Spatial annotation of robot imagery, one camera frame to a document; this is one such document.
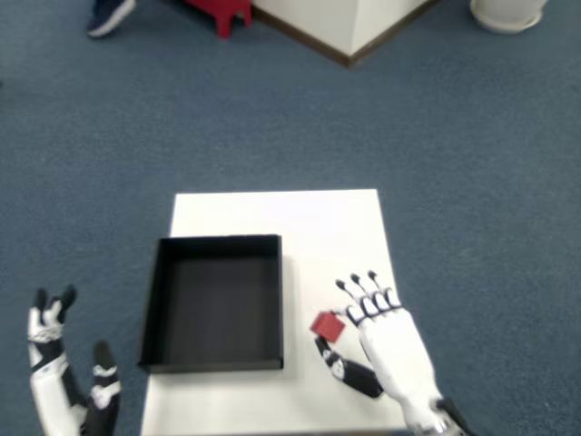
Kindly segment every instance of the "baseboard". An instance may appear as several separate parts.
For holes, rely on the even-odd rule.
[[[296,28],[293,25],[289,25],[288,23],[282,21],[280,18],[269,14],[265,10],[260,9],[255,5],[252,5],[252,17],[262,21],[263,23],[266,23],[270,27],[274,27],[275,29],[280,30],[286,36],[289,36],[301,44],[305,44],[316,52],[319,52],[321,55],[326,56],[343,66],[350,66],[350,56],[348,54],[344,54],[340,50],[337,50],[336,48],[323,43],[314,36],[304,33],[302,30]]]
[[[271,15],[270,13],[260,9],[255,5],[252,6],[252,16],[262,21],[263,23],[266,23],[267,25],[283,32],[286,36],[289,36],[295,41],[312,48],[325,57],[328,57],[330,60],[351,68],[352,66],[359,65],[364,58],[371,55],[389,39],[400,32],[404,27],[407,27],[420,16],[424,15],[437,2],[439,2],[439,0],[428,0],[427,2],[423,3],[409,14],[401,18],[399,21],[397,21],[397,23],[395,23],[392,27],[376,36],[373,40],[369,41],[357,52],[351,55],[344,54],[340,50],[337,50],[336,48],[323,43],[314,36],[306,34],[295,26],[282,21],[279,17]]]

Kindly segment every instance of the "white robotic hand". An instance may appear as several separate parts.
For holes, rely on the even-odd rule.
[[[319,337],[317,346],[333,375],[372,398],[383,390],[399,402],[406,424],[416,434],[468,433],[453,404],[442,398],[418,328],[395,290],[381,287],[374,272],[365,279],[352,274],[351,282],[336,284],[356,304],[335,313],[346,315],[358,327],[361,345],[375,372],[343,359]]]
[[[48,302],[38,290],[28,314],[28,351],[34,404],[46,436],[111,436],[119,410],[121,384],[105,342],[94,347],[94,386],[80,393],[62,343],[64,317],[74,302],[70,286]]]

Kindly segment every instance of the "flower pot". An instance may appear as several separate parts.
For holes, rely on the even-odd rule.
[[[472,15],[486,29],[517,34],[536,25],[547,0],[471,0]]]

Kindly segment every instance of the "open black box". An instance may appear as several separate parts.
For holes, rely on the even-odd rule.
[[[139,364],[149,372],[281,369],[281,238],[158,245]]]

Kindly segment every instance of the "white tabletop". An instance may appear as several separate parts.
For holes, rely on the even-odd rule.
[[[335,279],[373,269],[395,285],[377,191],[175,197],[172,237],[266,233],[282,236],[284,369],[151,375],[142,435],[404,428],[394,401],[374,401],[332,377],[309,330],[319,311],[350,303]],[[367,362],[348,327],[337,350]]]

